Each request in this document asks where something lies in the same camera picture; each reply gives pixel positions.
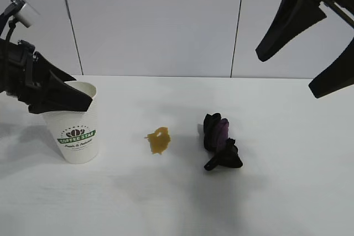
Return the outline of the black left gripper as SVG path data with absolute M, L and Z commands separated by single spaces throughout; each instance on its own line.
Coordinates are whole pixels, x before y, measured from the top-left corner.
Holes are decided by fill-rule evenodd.
M 93 102 L 93 85 L 49 62 L 25 40 L 1 40 L 1 92 L 29 106 L 32 114 L 87 112 Z

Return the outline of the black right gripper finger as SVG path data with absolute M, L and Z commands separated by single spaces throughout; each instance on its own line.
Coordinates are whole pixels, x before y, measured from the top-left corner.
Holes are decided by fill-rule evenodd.
M 309 88 L 315 98 L 353 85 L 353 39 L 340 56 L 310 83 Z

